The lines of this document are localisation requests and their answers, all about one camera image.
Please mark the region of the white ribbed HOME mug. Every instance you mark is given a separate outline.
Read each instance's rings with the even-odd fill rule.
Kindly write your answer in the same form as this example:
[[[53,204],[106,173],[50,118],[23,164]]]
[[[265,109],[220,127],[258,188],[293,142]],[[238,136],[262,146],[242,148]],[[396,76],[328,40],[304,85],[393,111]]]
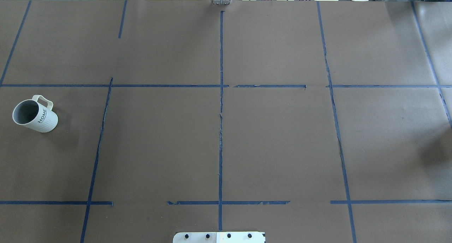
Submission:
[[[13,121],[37,132],[50,132],[58,124],[58,116],[52,111],[53,102],[42,95],[18,103],[12,112]]]

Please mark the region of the white pillar with base plate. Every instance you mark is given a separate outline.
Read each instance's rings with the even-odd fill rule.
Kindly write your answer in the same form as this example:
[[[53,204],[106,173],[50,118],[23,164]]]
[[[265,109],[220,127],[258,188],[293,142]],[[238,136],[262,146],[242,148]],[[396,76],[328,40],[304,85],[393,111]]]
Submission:
[[[180,232],[173,243],[266,243],[266,237],[258,231]]]

